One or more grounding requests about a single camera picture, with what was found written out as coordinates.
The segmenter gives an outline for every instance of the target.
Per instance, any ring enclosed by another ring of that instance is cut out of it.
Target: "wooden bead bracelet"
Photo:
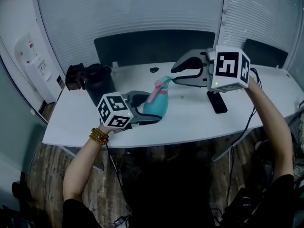
[[[105,145],[109,142],[109,135],[103,133],[99,128],[92,128],[90,139],[94,140],[100,145]]]

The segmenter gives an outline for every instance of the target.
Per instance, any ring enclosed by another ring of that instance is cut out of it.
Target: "smartphone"
[[[208,91],[207,95],[208,95],[208,98],[209,98],[216,114],[227,112],[227,107],[223,101],[223,98],[219,94],[219,92],[213,93],[211,91]]]

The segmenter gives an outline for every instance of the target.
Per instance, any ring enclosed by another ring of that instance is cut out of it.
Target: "window blind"
[[[47,35],[66,72],[98,63],[94,39],[120,33],[181,29],[218,38],[223,0],[38,0]]]
[[[301,28],[301,35],[298,43],[297,51],[288,71],[302,90],[304,90],[304,28]]]
[[[224,0],[218,44],[242,48],[253,39],[290,53],[302,9],[303,0]]]

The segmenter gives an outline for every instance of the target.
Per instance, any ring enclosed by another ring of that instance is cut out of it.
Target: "teal spray bottle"
[[[143,105],[143,113],[164,117],[169,103],[168,85],[172,80],[164,76],[155,82],[155,89]]]

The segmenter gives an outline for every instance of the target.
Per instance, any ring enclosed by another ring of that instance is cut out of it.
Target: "forearm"
[[[109,129],[103,128],[105,134]],[[63,180],[63,198],[81,200],[101,145],[89,139],[69,165]]]
[[[274,180],[281,174],[293,174],[292,139],[285,119],[252,78],[249,80],[249,87],[246,91],[260,116],[275,153]]]

